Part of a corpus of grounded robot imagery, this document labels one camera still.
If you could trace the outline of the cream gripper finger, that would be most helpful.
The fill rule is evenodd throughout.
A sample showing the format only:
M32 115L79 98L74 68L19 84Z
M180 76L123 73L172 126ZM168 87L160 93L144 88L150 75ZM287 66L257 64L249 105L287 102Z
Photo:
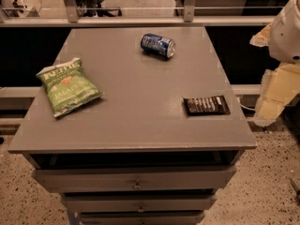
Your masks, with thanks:
M300 65L280 63L262 75L261 93L255 106L254 123L268 127L300 93Z
M254 35L249 41L250 45L256 47L268 47L270 39L271 23L267 24L260 32Z

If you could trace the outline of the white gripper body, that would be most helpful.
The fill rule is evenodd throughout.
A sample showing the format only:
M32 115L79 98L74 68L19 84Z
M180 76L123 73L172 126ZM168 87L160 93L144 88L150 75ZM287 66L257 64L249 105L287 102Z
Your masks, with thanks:
M269 35L269 54L280 62L300 62L299 0L289 0L273 20Z

